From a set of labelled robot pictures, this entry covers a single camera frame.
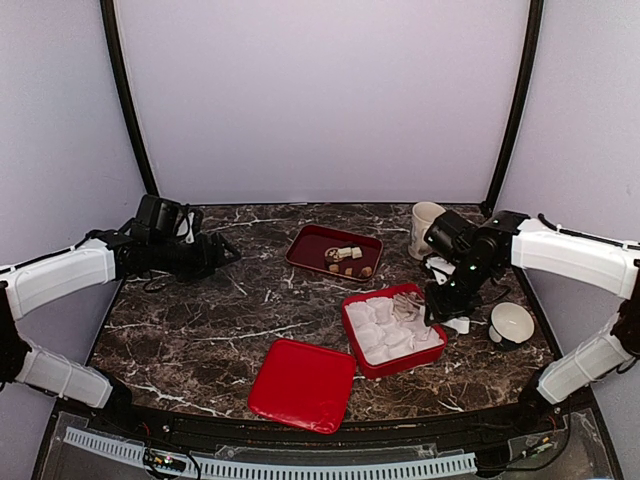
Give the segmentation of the metal tongs white handles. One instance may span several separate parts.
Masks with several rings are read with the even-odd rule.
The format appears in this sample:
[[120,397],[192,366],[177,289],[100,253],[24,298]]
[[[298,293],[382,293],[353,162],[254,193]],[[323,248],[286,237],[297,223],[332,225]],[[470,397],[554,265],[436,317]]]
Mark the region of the metal tongs white handles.
[[[422,326],[435,324],[433,315],[426,312],[425,301],[416,292],[396,294],[392,297],[392,304],[393,315],[399,322]],[[441,323],[441,326],[452,329],[461,335],[470,333],[470,319],[468,317],[454,318]]]

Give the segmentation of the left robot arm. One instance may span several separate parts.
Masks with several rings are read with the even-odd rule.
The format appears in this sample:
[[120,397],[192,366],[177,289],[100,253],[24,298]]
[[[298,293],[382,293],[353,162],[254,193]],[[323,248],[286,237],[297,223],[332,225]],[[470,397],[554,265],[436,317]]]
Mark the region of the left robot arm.
[[75,292],[133,274],[158,271],[199,280],[240,257],[219,234],[199,234],[190,242],[145,242],[107,230],[93,231],[63,251],[2,268],[1,383],[21,383],[102,410],[103,421],[117,434],[134,435],[141,415],[128,404],[130,391],[122,382],[21,336],[17,321]]

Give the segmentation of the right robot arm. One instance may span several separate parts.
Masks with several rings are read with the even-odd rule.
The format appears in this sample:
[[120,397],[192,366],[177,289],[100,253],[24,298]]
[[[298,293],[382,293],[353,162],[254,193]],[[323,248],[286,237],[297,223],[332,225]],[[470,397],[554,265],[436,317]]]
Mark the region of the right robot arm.
[[534,432],[552,408],[613,370],[639,360],[639,245],[593,236],[500,211],[475,225],[454,211],[439,215],[423,235],[454,270],[444,283],[425,288],[425,321],[444,323],[480,305],[481,287],[510,267],[550,272],[615,294],[622,302],[606,325],[571,353],[536,371],[510,413],[521,434]]

